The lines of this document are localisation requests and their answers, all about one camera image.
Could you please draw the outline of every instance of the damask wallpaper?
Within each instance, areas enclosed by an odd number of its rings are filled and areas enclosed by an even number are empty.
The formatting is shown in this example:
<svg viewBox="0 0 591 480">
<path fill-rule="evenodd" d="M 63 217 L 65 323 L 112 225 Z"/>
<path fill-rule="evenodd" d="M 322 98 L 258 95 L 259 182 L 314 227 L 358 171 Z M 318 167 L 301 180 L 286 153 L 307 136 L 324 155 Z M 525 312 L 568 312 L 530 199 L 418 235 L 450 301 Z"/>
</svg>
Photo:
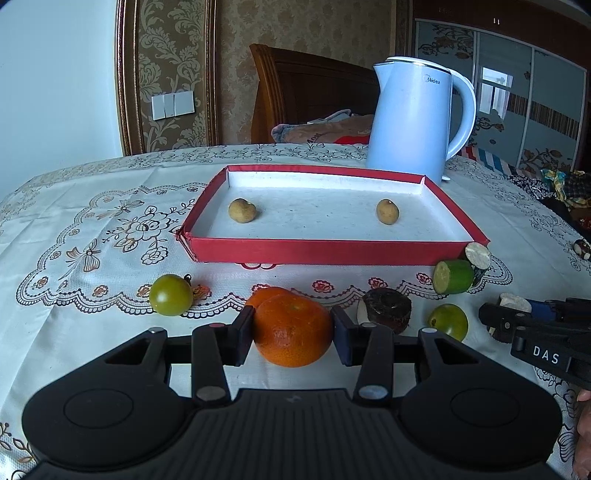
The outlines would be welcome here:
<svg viewBox="0 0 591 480">
<path fill-rule="evenodd" d="M 206 144 L 204 5 L 204 0 L 139 3 L 139 108 L 148 152 Z M 184 90 L 194 92 L 194 114 L 153 120 L 154 95 Z"/>
<path fill-rule="evenodd" d="M 224 144 L 250 143 L 258 76 L 249 45 L 371 68 L 388 57 L 391 0 L 217 0 Z"/>
</svg>

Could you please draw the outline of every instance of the window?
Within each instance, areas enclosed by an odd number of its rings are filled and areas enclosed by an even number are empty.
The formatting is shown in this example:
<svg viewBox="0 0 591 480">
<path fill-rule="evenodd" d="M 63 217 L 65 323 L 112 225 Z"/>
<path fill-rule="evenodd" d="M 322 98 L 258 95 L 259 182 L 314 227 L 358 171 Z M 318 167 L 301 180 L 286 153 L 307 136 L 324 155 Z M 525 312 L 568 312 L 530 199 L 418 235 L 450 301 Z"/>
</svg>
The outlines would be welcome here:
<svg viewBox="0 0 591 480">
<path fill-rule="evenodd" d="M 513 84 L 513 77 L 506 73 L 482 67 L 482 81 L 480 82 L 480 101 L 478 109 L 482 113 L 490 113 L 496 110 L 498 115 L 505 119 L 509 106 L 509 90 Z"/>
</svg>

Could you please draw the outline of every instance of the human hand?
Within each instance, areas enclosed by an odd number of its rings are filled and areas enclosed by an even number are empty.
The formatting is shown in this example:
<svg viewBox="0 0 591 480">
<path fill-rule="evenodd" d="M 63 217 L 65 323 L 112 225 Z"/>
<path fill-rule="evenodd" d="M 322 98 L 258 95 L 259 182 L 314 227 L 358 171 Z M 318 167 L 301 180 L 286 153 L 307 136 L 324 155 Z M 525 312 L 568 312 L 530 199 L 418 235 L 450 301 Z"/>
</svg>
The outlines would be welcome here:
<svg viewBox="0 0 591 480">
<path fill-rule="evenodd" d="M 591 391 L 581 390 L 577 396 L 578 402 L 586 402 L 577 431 L 579 432 L 579 441 L 574 451 L 573 471 L 581 480 L 586 480 L 591 473 Z"/>
</svg>

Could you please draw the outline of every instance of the red tray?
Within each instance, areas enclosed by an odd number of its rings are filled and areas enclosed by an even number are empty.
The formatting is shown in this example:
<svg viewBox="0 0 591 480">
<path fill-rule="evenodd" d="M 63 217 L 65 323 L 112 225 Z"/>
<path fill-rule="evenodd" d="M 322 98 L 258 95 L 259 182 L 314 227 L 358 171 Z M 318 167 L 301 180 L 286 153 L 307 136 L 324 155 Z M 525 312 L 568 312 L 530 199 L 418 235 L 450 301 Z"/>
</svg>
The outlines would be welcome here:
<svg viewBox="0 0 591 480">
<path fill-rule="evenodd" d="M 259 214 L 228 216 L 245 198 Z M 389 198 L 393 225 L 375 214 Z M 427 177 L 381 170 L 302 165 L 232 165 L 218 173 L 177 232 L 200 262 L 310 265 L 435 265 L 489 239 Z"/>
</svg>

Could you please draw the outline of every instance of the white lace tablecloth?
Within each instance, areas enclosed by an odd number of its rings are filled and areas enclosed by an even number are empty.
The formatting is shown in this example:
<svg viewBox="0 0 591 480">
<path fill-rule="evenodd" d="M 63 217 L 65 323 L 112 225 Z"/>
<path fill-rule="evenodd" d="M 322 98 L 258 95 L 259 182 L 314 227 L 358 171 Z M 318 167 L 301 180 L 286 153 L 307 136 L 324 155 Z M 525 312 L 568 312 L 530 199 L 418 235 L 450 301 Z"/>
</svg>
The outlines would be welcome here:
<svg viewBox="0 0 591 480">
<path fill-rule="evenodd" d="M 39 388 L 150 326 L 175 336 L 214 318 L 230 323 L 245 299 L 265 285 L 350 312 L 370 287 L 397 288 L 413 303 L 406 335 L 416 335 L 442 300 L 456 303 L 470 321 L 467 345 L 555 396 L 564 426 L 550 463 L 570 478 L 573 388 L 511 357 L 477 312 L 503 291 L 537 300 L 588 297 L 591 263 L 571 250 L 574 230 L 500 174 L 465 158 L 449 162 L 451 181 L 443 189 L 491 239 L 493 267 L 468 293 L 448 298 L 434 292 L 430 267 L 197 264 L 174 240 L 195 199 L 226 164 L 362 167 L 364 161 L 365 147 L 345 145 L 175 150 L 60 170 L 8 196 L 0 205 L 0 479 L 20 478 L 35 464 L 21 413 Z M 150 285 L 165 273 L 193 279 L 196 302 L 182 317 L 162 317 L 150 308 Z M 351 391 L 357 372 L 340 364 L 334 347 L 299 369 L 271 365 L 255 348 L 243 367 L 226 368 L 233 394 L 241 387 Z M 414 385 L 412 366 L 396 365 L 395 375 L 396 395 Z M 174 369 L 171 386 L 189 395 L 188 367 Z"/>
</svg>

